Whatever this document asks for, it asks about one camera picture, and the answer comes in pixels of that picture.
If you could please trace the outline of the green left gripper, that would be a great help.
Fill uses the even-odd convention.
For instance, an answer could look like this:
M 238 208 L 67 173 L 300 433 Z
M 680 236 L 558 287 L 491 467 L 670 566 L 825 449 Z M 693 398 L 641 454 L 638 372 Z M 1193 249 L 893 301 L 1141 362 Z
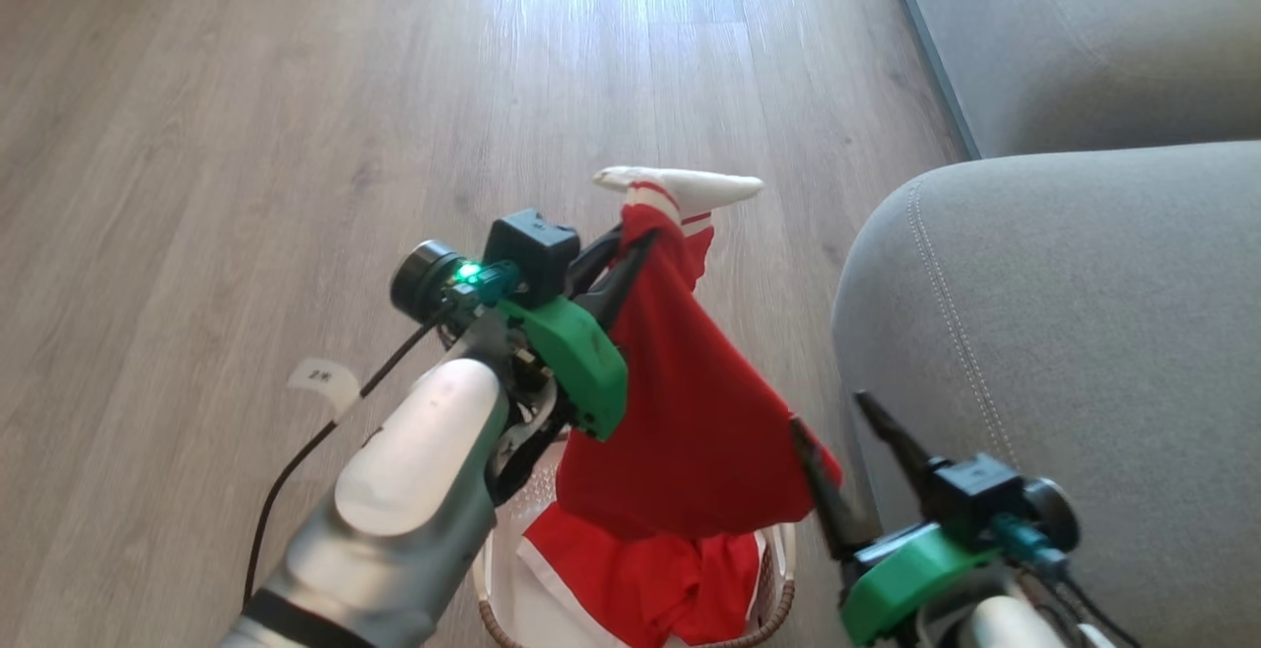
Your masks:
M 565 429 L 605 443 L 625 419 L 628 366 L 607 335 L 630 298 L 658 231 L 619 252 L 617 224 L 570 262 L 570 296 L 589 291 L 589 311 L 567 298 L 538 308 L 501 303 L 509 332 L 509 427 L 491 461 L 491 499 L 509 500 Z

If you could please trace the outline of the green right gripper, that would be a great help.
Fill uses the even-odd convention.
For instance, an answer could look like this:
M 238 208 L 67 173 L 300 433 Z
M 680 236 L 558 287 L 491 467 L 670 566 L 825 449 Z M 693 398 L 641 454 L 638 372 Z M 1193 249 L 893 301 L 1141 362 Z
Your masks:
M 924 500 L 932 456 L 874 395 L 856 392 L 855 402 L 875 436 L 892 450 L 910 490 Z M 830 482 L 823 463 L 826 450 L 815 432 L 801 419 L 792 419 L 791 427 L 794 455 L 828 555 L 854 555 L 854 562 L 847 564 L 846 595 L 839 604 L 839 620 L 854 644 L 895 635 L 919 609 L 997 557 L 997 548 L 968 548 L 951 540 L 937 523 L 921 523 L 875 542 L 876 536 L 868 532 L 839 484 Z

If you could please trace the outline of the red and white garment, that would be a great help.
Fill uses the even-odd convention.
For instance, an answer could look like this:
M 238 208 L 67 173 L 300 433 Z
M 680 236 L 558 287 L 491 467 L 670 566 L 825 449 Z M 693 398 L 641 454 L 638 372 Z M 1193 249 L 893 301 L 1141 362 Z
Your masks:
M 608 166 L 625 195 L 618 257 L 654 243 L 612 329 L 628 366 L 625 419 L 572 432 L 556 500 L 517 557 L 551 608 L 530 648 L 697 648 L 745 635 L 763 532 L 815 500 L 794 414 L 697 301 L 712 213 L 760 194 L 755 176 Z

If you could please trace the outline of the cream laundry basket brown rim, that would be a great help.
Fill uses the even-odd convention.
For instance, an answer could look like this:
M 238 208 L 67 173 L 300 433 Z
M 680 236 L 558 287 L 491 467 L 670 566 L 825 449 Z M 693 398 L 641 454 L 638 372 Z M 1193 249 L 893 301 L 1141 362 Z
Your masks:
M 501 648 L 625 648 L 596 635 L 586 616 L 567 611 L 521 557 L 522 533 L 555 499 L 555 474 L 567 432 L 551 443 L 530 482 L 497 511 L 497 523 L 470 570 L 485 632 Z M 760 529 L 760 581 L 745 633 L 726 642 L 689 645 L 672 635 L 665 648 L 758 648 L 783 625 L 794 603 L 794 524 Z

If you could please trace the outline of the grey fabric sofa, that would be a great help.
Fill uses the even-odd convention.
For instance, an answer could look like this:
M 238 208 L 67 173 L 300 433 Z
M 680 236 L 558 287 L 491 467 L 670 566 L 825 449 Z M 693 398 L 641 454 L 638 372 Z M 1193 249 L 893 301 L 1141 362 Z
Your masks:
M 1148 648 L 1261 648 L 1261 141 L 905 182 L 834 300 L 845 393 L 1067 490 L 1073 575 Z

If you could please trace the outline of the grey sofa base section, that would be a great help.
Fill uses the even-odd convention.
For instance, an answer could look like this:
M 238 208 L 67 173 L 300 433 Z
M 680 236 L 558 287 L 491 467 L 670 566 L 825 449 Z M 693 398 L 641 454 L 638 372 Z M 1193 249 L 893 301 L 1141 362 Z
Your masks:
M 902 0 L 968 158 L 1261 140 L 1261 0 Z

